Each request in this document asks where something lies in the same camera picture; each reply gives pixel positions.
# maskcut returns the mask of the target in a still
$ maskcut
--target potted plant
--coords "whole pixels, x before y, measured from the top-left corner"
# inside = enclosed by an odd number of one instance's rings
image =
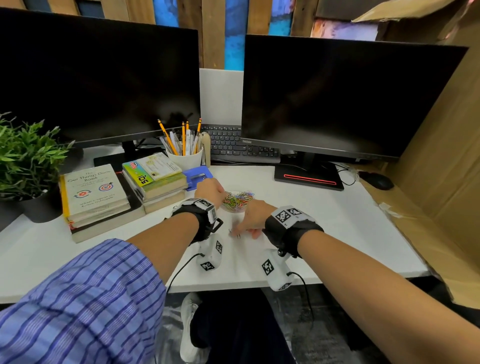
[[[14,126],[0,114],[0,199],[16,201],[33,222],[62,213],[59,166],[72,147],[53,138],[60,129],[42,131],[43,121]]]

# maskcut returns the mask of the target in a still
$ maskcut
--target white sneaker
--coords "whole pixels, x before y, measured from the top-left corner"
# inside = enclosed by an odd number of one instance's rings
[[[190,323],[192,322],[193,315],[198,308],[198,305],[202,303],[200,297],[195,292],[190,292],[183,299],[181,304],[181,320],[183,322],[183,334],[180,343],[180,357],[186,363],[193,363],[198,355],[199,348],[196,348],[192,344],[190,339]]]

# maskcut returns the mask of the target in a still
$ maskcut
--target hand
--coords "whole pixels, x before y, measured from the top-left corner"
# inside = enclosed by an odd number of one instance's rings
[[[238,235],[243,231],[249,231],[252,233],[252,237],[257,239],[265,227],[265,221],[275,210],[275,206],[269,205],[265,201],[251,200],[245,210],[243,221],[232,229],[232,236]]]
[[[220,207],[225,197],[227,193],[216,178],[207,178],[197,184],[195,198],[204,198],[212,202],[216,209]]]

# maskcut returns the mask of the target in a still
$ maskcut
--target desk surface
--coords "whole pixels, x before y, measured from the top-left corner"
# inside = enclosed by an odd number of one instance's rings
[[[119,148],[96,147],[85,150],[80,168],[92,167],[92,158],[120,152]],[[231,191],[252,191],[255,198],[276,206],[294,205],[312,215],[328,234],[348,243],[377,259],[404,277],[417,277],[428,269],[405,238],[372,200],[361,183],[345,186],[342,192],[293,185],[274,181],[274,167],[213,166],[212,174]],[[348,175],[342,176],[347,181]],[[166,207],[124,226],[108,231],[82,243],[74,243],[62,217],[44,224],[34,224],[20,216],[0,232],[0,303],[19,300],[50,273],[79,253],[105,239],[128,239],[168,217],[172,207]],[[258,240],[248,234],[240,239],[228,236],[228,229],[243,214],[218,211],[224,225],[219,233],[224,237],[221,266],[205,272],[190,262],[175,278],[171,292],[221,290],[268,286],[259,261],[260,252],[273,248],[262,235]],[[177,269],[198,251],[190,246]],[[302,259],[287,261],[292,271],[299,273],[307,284],[321,283]],[[296,279],[294,284],[301,284]]]

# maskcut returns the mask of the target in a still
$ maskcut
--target blue stapler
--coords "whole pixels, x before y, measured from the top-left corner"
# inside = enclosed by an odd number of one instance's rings
[[[207,166],[199,166],[189,170],[184,170],[182,173],[187,176],[187,191],[196,190],[197,183],[200,183],[206,178],[213,178],[213,175],[210,173]]]

